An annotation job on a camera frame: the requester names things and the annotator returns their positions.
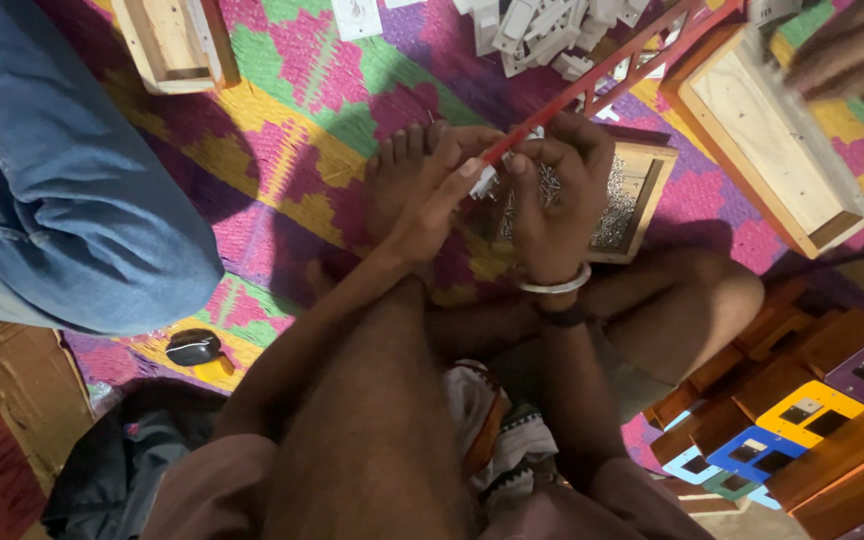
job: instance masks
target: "colorful mat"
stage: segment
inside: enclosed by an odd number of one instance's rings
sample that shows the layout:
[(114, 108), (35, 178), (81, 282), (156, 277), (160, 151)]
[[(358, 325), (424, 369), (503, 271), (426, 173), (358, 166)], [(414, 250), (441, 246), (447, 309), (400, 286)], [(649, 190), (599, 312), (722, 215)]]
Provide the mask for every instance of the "colorful mat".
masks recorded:
[[(848, 0), (826, 0), (787, 24), (775, 43), (789, 56)], [(530, 115), (565, 87), (550, 68), (506, 79), (494, 58), (474, 55), (472, 20), (450, 0), (381, 8), (385, 32), (341, 41), (329, 0), (221, 0), (244, 77), (218, 94), (148, 95), (110, 0), (49, 0), (42, 8), (213, 225), (227, 274), (206, 307), (157, 332), (95, 339), (66, 332), (85, 380), (190, 378), (162, 352), (184, 328), (210, 328), (243, 369), (286, 329), (310, 293), (306, 263), (352, 265), (366, 249), (361, 190), (377, 141), (431, 112), (456, 125), (500, 128)], [(620, 125), (670, 134), (680, 156), (647, 245), (702, 244), (763, 273), (787, 248), (659, 96), (640, 83), (614, 110)], [(822, 128), (864, 189), (864, 104), (821, 104)], [(842, 250), (864, 249), (864, 230)], [(437, 263), (440, 304), (499, 294), (506, 266), (484, 241), (456, 232)], [(837, 283), (864, 299), (864, 262)]]

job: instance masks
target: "pile of screws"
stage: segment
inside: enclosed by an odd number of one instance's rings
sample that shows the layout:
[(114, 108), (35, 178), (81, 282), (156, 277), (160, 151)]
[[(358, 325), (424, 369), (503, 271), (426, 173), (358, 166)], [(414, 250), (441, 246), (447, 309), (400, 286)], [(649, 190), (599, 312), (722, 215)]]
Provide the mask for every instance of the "pile of screws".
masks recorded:
[[(608, 206), (602, 214), (602, 218), (599, 219), (598, 225), (595, 227), (592, 239), (588, 242), (588, 245), (592, 248), (606, 250), (621, 248), (622, 242), (625, 240), (625, 234), (629, 229), (629, 224), (632, 222), (632, 216), (636, 213), (638, 198), (622, 189), (622, 185), (625, 183), (625, 175), (622, 174), (623, 167), (625, 167), (625, 161), (619, 159), (617, 155), (612, 162), (612, 168), (608, 174), (608, 186), (606, 188)], [(562, 185), (559, 183), (559, 177), (556, 175), (555, 170), (545, 164), (539, 165), (539, 174), (542, 178), (539, 185), (542, 205), (548, 208), (558, 201)], [(509, 242), (512, 241), (513, 224), (515, 222), (515, 197), (512, 193), (509, 193), (509, 199), (505, 206), (505, 215), (502, 216), (502, 222), (499, 224), (498, 236), (500, 239)]]
[(589, 241), (589, 245), (593, 248), (606, 250), (621, 248), (626, 231), (629, 230), (629, 223), (636, 213), (638, 197), (622, 189), (622, 185), (625, 184), (623, 167), (625, 161), (619, 159), (617, 155), (612, 162), (611, 172), (608, 173), (606, 189), (608, 206), (599, 219), (598, 226), (595, 227), (592, 240)]

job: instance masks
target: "cardboard box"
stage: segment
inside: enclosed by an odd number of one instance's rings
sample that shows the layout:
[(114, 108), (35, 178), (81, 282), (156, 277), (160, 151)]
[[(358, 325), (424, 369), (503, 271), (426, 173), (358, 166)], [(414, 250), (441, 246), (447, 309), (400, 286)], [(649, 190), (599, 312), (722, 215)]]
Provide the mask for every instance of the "cardboard box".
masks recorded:
[(0, 540), (48, 538), (40, 514), (92, 422), (54, 330), (0, 322)]

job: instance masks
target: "denim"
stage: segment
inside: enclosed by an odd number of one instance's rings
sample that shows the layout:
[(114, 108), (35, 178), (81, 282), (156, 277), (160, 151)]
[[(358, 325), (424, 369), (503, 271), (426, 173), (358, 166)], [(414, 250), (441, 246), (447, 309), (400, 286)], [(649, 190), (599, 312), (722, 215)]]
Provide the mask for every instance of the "denim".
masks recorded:
[(0, 0), (0, 320), (134, 336), (197, 312), (215, 236), (33, 0)]

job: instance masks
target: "black cable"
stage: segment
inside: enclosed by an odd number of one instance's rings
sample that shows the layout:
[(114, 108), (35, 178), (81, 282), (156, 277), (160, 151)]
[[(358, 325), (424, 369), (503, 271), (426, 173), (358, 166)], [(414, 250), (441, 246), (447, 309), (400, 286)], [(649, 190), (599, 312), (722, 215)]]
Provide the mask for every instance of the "black cable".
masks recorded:
[(845, 256), (840, 256), (839, 258), (834, 258), (832, 260), (817, 260), (805, 266), (804, 268), (799, 268), (798, 270), (792, 270), (784, 274), (769, 277), (767, 285), (772, 286), (776, 283), (787, 282), (794, 278), (819, 272), (820, 270), (829, 270), (831, 268), (836, 268), (844, 264), (858, 263), (860, 261), (864, 261), (864, 252), (847, 254)]

